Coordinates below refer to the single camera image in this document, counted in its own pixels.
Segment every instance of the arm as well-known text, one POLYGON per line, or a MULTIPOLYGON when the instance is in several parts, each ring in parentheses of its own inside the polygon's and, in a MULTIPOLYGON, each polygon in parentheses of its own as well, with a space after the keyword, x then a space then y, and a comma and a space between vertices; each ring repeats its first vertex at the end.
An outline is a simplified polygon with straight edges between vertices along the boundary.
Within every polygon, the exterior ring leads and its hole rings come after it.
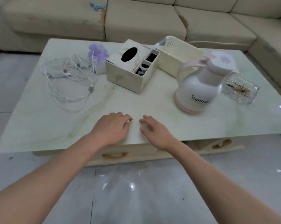
POLYGON ((219 224, 281 223, 281 215, 174 138, 163 124, 148 116, 140 123, 151 127, 140 128, 151 144, 182 164, 219 224))
POLYGON ((129 115, 102 116, 93 130, 63 153, 0 192, 0 224, 42 223, 70 182, 101 148, 123 140, 129 115))

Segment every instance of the thermos lid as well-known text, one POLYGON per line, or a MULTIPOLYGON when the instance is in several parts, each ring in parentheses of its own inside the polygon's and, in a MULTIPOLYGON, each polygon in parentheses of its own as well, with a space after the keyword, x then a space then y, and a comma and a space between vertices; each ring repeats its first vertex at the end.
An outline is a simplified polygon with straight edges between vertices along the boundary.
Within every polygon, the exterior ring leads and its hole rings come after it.
POLYGON ((212 51, 205 57, 208 68, 218 75, 226 76, 236 68, 234 58, 225 52, 212 51))

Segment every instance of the sofa seat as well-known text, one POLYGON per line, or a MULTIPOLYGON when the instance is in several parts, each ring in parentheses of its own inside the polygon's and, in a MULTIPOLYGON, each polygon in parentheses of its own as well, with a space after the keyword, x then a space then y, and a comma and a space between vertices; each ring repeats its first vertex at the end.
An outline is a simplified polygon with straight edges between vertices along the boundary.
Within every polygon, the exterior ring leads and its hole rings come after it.
POLYGON ((256 36, 225 12, 174 6, 187 30, 185 41, 198 48, 246 51, 256 36))
POLYGON ((105 9, 95 11, 89 0, 10 0, 2 11, 16 32, 105 39, 105 9))
POLYGON ((281 86, 281 20, 231 15, 258 37, 248 51, 281 86))
POLYGON ((173 6, 132 0, 108 0, 106 40, 156 44, 168 35, 184 41, 186 29, 173 6))

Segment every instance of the hand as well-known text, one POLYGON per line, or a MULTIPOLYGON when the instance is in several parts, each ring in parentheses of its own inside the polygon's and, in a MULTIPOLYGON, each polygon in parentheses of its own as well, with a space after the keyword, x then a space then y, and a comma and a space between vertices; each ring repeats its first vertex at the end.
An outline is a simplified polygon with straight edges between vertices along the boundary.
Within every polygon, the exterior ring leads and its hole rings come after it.
POLYGON ((141 133, 155 147, 169 151, 177 139, 169 132, 162 123, 155 120, 152 116, 143 116, 140 123, 145 123, 151 127, 151 131, 145 127, 141 127, 141 133))
POLYGON ((130 115, 123 115, 123 113, 110 113, 102 116, 95 124, 89 135, 100 144, 101 148, 109 145, 115 145, 122 141, 128 133, 131 121, 130 115))

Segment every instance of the left hand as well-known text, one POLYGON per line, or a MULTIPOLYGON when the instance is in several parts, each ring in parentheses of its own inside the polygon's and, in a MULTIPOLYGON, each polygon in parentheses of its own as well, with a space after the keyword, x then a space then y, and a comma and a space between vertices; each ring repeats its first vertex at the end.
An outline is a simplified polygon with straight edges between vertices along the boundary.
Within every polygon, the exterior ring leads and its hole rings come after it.
POLYGON ((123 115, 121 112, 104 115, 88 135, 93 137, 101 148, 115 145, 127 136, 130 126, 127 121, 131 120, 130 115, 123 115))

